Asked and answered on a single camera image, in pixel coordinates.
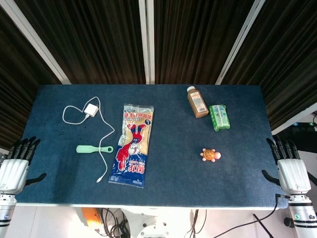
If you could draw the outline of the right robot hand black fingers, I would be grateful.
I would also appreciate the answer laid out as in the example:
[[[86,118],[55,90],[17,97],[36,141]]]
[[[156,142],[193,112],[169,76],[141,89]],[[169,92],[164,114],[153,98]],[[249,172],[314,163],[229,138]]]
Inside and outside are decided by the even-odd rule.
[[[304,161],[300,158],[297,146],[291,140],[267,138],[278,178],[274,178],[266,170],[262,170],[264,178],[282,188],[286,195],[307,194],[311,190],[311,184]]]

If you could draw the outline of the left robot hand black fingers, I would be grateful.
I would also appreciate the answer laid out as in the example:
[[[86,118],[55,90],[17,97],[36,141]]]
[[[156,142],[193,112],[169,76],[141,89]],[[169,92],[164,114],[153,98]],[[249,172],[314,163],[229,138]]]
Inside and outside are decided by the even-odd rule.
[[[13,143],[0,166],[1,195],[17,195],[24,187],[41,182],[47,176],[42,173],[36,178],[27,179],[29,167],[40,142],[40,139],[33,136]]]

